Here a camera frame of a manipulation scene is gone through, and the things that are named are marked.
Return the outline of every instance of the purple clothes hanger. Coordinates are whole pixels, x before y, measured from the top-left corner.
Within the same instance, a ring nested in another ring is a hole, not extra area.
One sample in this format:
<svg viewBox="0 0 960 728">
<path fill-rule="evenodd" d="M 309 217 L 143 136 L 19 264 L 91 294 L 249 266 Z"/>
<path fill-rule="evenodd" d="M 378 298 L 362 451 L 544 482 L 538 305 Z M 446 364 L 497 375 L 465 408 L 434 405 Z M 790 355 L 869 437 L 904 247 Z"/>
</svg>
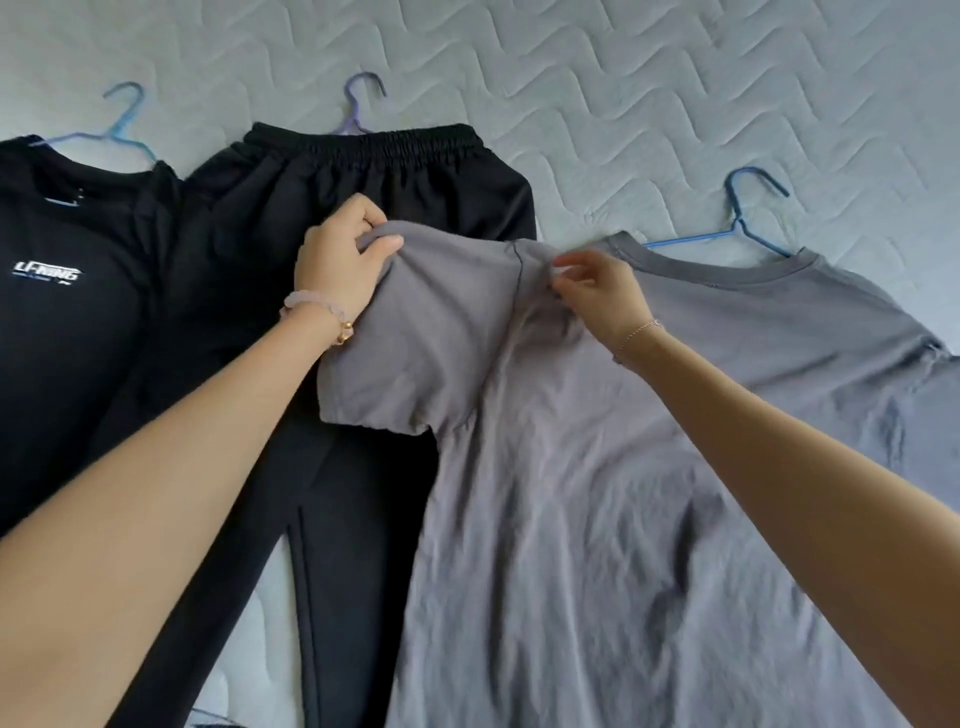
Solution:
<svg viewBox="0 0 960 728">
<path fill-rule="evenodd" d="M 387 89 L 384 87 L 383 81 L 372 71 L 360 71 L 360 73 L 350 76 L 344 84 L 344 93 L 350 102 L 350 116 L 344 120 L 343 124 L 337 127 L 336 131 L 333 132 L 335 134 L 349 134 L 352 130 L 356 130 L 359 133 L 372 133 L 369 129 L 360 126 L 360 102 L 357 101 L 357 97 L 353 95 L 353 86 L 361 79 L 373 79 L 380 87 L 380 93 L 384 96 L 387 95 Z"/>
</svg>

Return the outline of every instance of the black pants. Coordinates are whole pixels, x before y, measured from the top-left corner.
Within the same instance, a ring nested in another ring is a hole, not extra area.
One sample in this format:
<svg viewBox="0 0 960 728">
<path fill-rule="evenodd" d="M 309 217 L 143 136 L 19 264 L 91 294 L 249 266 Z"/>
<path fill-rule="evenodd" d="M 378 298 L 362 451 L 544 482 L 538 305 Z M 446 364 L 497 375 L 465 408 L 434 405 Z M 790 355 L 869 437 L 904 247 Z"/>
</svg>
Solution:
<svg viewBox="0 0 960 728">
<path fill-rule="evenodd" d="M 91 452 L 202 384 L 276 321 L 304 231 L 363 192 L 393 219 L 534 237 L 530 187 L 470 127 L 307 136 L 257 125 L 185 184 L 156 328 Z M 309 376 L 110 726 L 182 725 L 289 526 L 308 728 L 382 723 L 437 468 L 431 437 L 324 425 Z"/>
</svg>

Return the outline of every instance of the elastic waistband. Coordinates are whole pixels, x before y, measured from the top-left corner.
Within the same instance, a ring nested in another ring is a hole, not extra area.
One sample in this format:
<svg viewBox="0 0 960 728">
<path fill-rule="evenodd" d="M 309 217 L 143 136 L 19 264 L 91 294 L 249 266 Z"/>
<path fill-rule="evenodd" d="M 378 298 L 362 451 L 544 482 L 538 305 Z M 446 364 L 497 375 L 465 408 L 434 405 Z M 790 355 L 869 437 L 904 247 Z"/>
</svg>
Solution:
<svg viewBox="0 0 960 728">
<path fill-rule="evenodd" d="M 484 148 L 483 139 L 467 124 L 357 136 L 290 132 L 259 122 L 244 141 L 284 155 L 311 154 L 341 162 L 418 162 L 461 156 Z"/>
</svg>

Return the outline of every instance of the t-shirt sleeve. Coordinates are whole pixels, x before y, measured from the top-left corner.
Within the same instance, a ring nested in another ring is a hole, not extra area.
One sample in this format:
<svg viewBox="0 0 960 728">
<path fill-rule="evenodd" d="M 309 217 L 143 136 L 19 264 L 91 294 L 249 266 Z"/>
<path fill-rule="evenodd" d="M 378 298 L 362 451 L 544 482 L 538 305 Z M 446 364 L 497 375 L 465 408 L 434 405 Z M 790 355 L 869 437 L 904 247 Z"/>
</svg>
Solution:
<svg viewBox="0 0 960 728">
<path fill-rule="evenodd" d="M 517 307 L 546 285 L 549 249 L 409 223 L 376 233 L 405 244 L 353 338 L 321 358 L 321 418 L 403 434 L 454 427 L 475 408 Z"/>
<path fill-rule="evenodd" d="M 932 342 L 924 375 L 900 402 L 901 472 L 911 483 L 960 513 L 960 357 Z"/>
</svg>

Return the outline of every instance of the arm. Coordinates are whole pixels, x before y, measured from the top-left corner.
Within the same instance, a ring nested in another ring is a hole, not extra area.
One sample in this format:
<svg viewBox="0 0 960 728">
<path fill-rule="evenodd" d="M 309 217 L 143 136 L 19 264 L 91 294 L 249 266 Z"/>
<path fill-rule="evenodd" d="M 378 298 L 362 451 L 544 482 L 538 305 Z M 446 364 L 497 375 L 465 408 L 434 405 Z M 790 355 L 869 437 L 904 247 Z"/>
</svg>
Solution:
<svg viewBox="0 0 960 728">
<path fill-rule="evenodd" d="M 597 252 L 554 287 L 643 377 L 863 666 L 918 726 L 960 715 L 960 516 L 748 392 L 662 328 Z"/>
<path fill-rule="evenodd" d="M 385 222 L 352 198 L 307 234 L 295 287 L 352 321 Z M 301 305 L 249 351 L 107 454 L 0 542 L 0 725 L 103 726 L 213 543 L 287 404 L 341 332 Z"/>
</svg>

